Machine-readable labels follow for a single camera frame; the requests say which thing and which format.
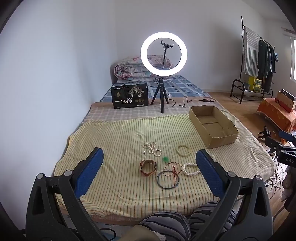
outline blue checkered bed sheet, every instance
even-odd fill
[[[210,95],[206,92],[203,92],[200,88],[192,84],[189,80],[185,79],[181,75],[173,75],[169,79],[164,80],[164,86],[168,97],[210,97]],[[136,82],[136,83],[127,83],[127,84],[119,84],[115,83],[113,86],[122,86],[122,85],[134,85],[134,84],[148,84],[148,97],[153,98],[157,83],[156,82]],[[101,99],[100,102],[112,102],[111,97],[111,88],[105,94],[105,96]]]

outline tripod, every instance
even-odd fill
[[[163,67],[164,67],[166,51],[169,48],[172,48],[174,45],[165,44],[165,43],[163,43],[163,41],[161,41],[160,44],[163,45],[163,48],[165,49],[165,52],[163,54]],[[165,87],[164,87],[164,84],[163,84],[163,78],[159,78],[158,87],[156,88],[156,91],[155,91],[154,97],[153,97],[153,99],[151,101],[151,104],[154,103],[154,100],[155,100],[155,98],[156,98],[159,90],[160,90],[160,107],[161,107],[161,113],[163,114],[165,112],[164,111],[163,96],[165,97],[167,104],[169,104],[169,102],[168,102],[168,95],[166,93],[166,90],[165,90]]]

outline orange covered table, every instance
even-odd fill
[[[263,99],[257,112],[266,115],[281,130],[291,133],[292,130],[296,129],[296,111],[289,113],[274,100],[274,98]]]

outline clothes rack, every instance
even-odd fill
[[[233,96],[233,97],[237,98],[239,100],[239,103],[240,104],[242,103],[242,101],[261,101],[262,99],[264,99],[264,95],[271,96],[271,98],[272,98],[273,97],[273,94],[274,94],[274,92],[273,92],[272,89],[270,89],[271,90],[271,93],[270,92],[266,92],[264,90],[261,90],[260,92],[247,90],[245,88],[245,86],[244,86],[244,83],[241,81],[241,79],[242,79],[242,68],[243,68],[243,64],[244,64],[244,27],[245,27],[245,25],[244,25],[244,22],[243,22],[243,19],[242,19],[242,34],[241,34],[241,36],[242,36],[242,66],[241,66],[241,72],[240,72],[240,75],[239,75],[239,80],[235,79],[233,81],[232,88],[231,88],[231,93],[230,93],[230,97]],[[275,50],[275,47],[274,46],[272,46],[271,44],[269,44],[267,41],[265,41],[259,35],[258,35],[258,37],[261,40],[263,40],[265,43],[267,43],[269,46],[271,46]],[[242,91],[241,95],[234,95],[233,94],[234,87]],[[245,92],[255,93],[257,95],[256,96],[254,96],[254,95],[245,95]]]

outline ceiling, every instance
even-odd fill
[[[273,0],[242,0],[266,19],[287,22],[288,19]]]

